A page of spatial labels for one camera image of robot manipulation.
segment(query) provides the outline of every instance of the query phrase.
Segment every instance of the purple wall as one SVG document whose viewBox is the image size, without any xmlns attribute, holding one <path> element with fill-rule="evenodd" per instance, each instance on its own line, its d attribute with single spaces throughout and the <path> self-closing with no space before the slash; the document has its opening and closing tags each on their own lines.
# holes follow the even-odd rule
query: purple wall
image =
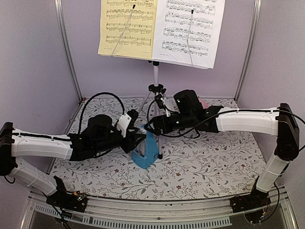
<svg viewBox="0 0 305 229">
<path fill-rule="evenodd" d="M 305 4 L 295 0 L 264 0 L 253 56 L 240 99 L 241 107 L 273 107 L 289 103 L 305 118 Z M 300 144 L 305 144 L 305 127 L 299 122 Z M 268 159 L 275 137 L 256 135 Z M 293 161 L 282 182 L 292 202 L 299 228 L 305 228 L 305 152 Z"/>
<path fill-rule="evenodd" d="M 61 134 L 77 107 L 54 0 L 0 1 L 0 125 Z M 32 159 L 45 169 L 49 158 Z M 0 177 L 0 228 L 16 229 L 29 189 Z"/>
<path fill-rule="evenodd" d="M 201 96 L 233 98 L 241 75 L 252 22 L 254 0 L 228 0 L 213 70 L 161 64 L 160 83 L 168 95 L 192 88 Z M 65 0 L 63 12 L 69 45 L 82 93 L 110 91 L 119 96 L 144 96 L 153 82 L 147 61 L 102 57 L 101 0 Z"/>
</svg>

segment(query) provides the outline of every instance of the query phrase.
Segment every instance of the yellow paper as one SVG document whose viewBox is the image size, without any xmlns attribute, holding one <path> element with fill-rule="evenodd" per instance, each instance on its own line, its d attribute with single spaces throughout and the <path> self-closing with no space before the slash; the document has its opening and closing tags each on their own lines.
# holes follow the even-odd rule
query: yellow paper
<svg viewBox="0 0 305 229">
<path fill-rule="evenodd" d="M 157 0 L 102 0 L 98 54 L 151 60 L 156 11 Z"/>
</svg>

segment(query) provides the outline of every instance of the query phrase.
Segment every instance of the floral tablecloth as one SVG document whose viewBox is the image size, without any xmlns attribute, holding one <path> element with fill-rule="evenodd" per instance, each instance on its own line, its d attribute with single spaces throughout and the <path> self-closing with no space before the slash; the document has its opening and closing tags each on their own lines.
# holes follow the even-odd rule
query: floral tablecloth
<svg viewBox="0 0 305 229">
<path fill-rule="evenodd" d="M 138 109 L 143 99 L 122 99 L 125 109 Z M 146 123 L 148 100 L 137 120 Z M 209 105 L 237 107 L 230 99 L 205 99 Z M 112 117 L 122 114 L 120 104 L 112 98 L 97 98 L 88 105 L 82 128 L 97 114 Z M 70 133 L 78 130 L 79 116 Z M 248 132 L 201 133 L 198 139 L 161 137 L 163 159 L 147 170 L 137 167 L 131 155 L 120 149 L 82 162 L 56 159 L 51 175 L 60 177 L 68 190 L 80 190 L 92 196 L 180 200 L 214 198 L 249 192 L 265 161 Z"/>
</svg>

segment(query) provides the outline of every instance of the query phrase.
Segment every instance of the sheet music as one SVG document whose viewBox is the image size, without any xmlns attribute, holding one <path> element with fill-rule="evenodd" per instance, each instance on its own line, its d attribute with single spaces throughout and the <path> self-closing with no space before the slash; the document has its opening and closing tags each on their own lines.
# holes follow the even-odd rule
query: sheet music
<svg viewBox="0 0 305 229">
<path fill-rule="evenodd" d="M 151 60 L 156 9 L 157 0 L 102 0 L 98 54 L 111 55 L 125 28 L 113 55 Z"/>
<path fill-rule="evenodd" d="M 225 0 L 159 0 L 154 34 L 154 60 L 213 68 Z"/>
</svg>

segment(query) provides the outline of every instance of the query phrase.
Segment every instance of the music staff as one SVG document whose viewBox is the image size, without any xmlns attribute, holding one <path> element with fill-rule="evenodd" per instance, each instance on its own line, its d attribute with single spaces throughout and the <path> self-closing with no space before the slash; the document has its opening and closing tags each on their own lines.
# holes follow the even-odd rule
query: music staff
<svg viewBox="0 0 305 229">
<path fill-rule="evenodd" d="M 120 36 L 106 35 L 106 42 L 109 43 L 109 44 L 117 43 L 119 41 L 119 39 L 120 39 Z M 152 45 L 152 40 L 147 39 L 145 37 L 123 36 L 123 37 L 121 37 L 119 45 L 136 45 L 136 46 L 146 45 L 146 46 L 151 46 Z"/>
<path fill-rule="evenodd" d="M 151 25 L 139 25 L 139 24 L 127 24 L 126 23 L 106 23 L 106 30 L 109 31 L 119 31 L 122 32 L 126 26 L 126 31 L 134 32 L 134 33 L 141 33 L 141 34 L 148 34 L 152 33 L 153 27 Z"/>
<path fill-rule="evenodd" d="M 180 28 L 168 28 L 165 27 L 163 30 L 163 35 L 167 37 L 174 37 L 175 39 L 187 40 L 187 34 L 189 30 Z M 211 41 L 211 36 L 203 32 L 194 32 L 190 30 L 189 40 L 193 42 L 203 42 L 209 43 Z"/>
<path fill-rule="evenodd" d="M 151 8 L 154 5 L 154 0 L 107 0 L 107 5 L 110 6 L 145 6 Z"/>
<path fill-rule="evenodd" d="M 107 10 L 106 17 L 109 19 L 130 17 L 132 10 Z M 153 19 L 153 12 L 134 10 L 131 19 L 142 19 L 142 21 L 150 21 Z"/>
<path fill-rule="evenodd" d="M 197 55 L 200 57 L 207 56 L 209 50 L 206 47 L 199 46 L 199 45 L 190 45 L 190 53 L 193 55 Z M 183 52 L 185 54 L 189 54 L 189 50 L 187 44 L 175 43 L 175 42 L 162 42 L 162 49 L 170 50 L 172 52 Z"/>
<path fill-rule="evenodd" d="M 183 10 L 186 12 L 191 12 L 194 10 L 196 13 L 205 13 L 209 15 L 215 15 L 215 6 L 208 5 L 204 6 L 197 2 L 185 2 L 183 0 L 167 0 L 166 7 L 170 10 Z"/>
<path fill-rule="evenodd" d="M 165 15 L 165 22 L 189 25 L 191 22 L 191 16 L 186 14 L 180 15 L 178 13 L 174 14 L 173 12 L 168 12 Z M 192 26 L 203 27 L 205 29 L 212 29 L 213 21 L 210 21 L 205 18 L 193 18 Z"/>
</svg>

